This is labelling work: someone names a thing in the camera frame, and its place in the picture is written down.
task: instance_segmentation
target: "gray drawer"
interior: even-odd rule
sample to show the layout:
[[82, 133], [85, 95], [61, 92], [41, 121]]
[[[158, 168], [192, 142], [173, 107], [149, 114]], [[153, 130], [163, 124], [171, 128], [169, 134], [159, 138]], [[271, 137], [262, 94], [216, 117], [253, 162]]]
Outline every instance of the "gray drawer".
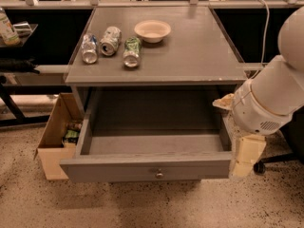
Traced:
[[217, 89], [96, 88], [73, 159], [72, 181], [228, 178], [230, 138], [212, 107]]

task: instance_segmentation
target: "beige bowl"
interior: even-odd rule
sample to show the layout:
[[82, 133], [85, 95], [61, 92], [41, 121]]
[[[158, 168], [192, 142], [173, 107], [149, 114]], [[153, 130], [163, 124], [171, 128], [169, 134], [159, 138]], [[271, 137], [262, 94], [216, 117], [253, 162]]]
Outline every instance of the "beige bowl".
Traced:
[[158, 43], [171, 32], [171, 27], [163, 21], [145, 20], [137, 24], [134, 31], [145, 42]]

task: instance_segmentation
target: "open cardboard box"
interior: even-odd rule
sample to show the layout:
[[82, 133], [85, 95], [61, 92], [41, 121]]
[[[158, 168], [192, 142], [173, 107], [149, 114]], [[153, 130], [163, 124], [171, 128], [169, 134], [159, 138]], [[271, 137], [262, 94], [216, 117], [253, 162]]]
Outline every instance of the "open cardboard box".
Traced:
[[73, 94], [60, 94], [37, 148], [47, 180], [68, 179], [60, 167], [59, 161], [72, 158], [76, 148], [63, 147], [62, 138], [67, 132], [68, 122], [82, 119]]

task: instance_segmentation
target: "green label can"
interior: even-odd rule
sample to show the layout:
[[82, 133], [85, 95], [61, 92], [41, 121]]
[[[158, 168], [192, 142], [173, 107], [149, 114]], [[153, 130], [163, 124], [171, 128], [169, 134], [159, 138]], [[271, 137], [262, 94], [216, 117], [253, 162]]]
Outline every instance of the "green label can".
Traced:
[[141, 62], [142, 41], [138, 37], [130, 37], [124, 42], [123, 63], [127, 67], [137, 67]]
[[2, 8], [0, 8], [0, 33], [4, 43], [8, 46], [18, 45], [21, 42], [17, 31]]

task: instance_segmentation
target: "silver can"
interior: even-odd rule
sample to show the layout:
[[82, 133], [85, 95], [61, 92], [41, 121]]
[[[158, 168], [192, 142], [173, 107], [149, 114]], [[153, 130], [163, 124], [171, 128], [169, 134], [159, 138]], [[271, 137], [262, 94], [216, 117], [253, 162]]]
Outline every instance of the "silver can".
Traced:
[[87, 64], [94, 64], [98, 59], [97, 39], [92, 33], [84, 35], [82, 42], [82, 56]]
[[105, 56], [112, 56], [118, 50], [122, 41], [122, 32], [117, 27], [109, 27], [104, 32], [100, 43], [100, 52]]
[[124, 42], [123, 63], [127, 67], [137, 67], [141, 63], [142, 41], [137, 37], [130, 37]]

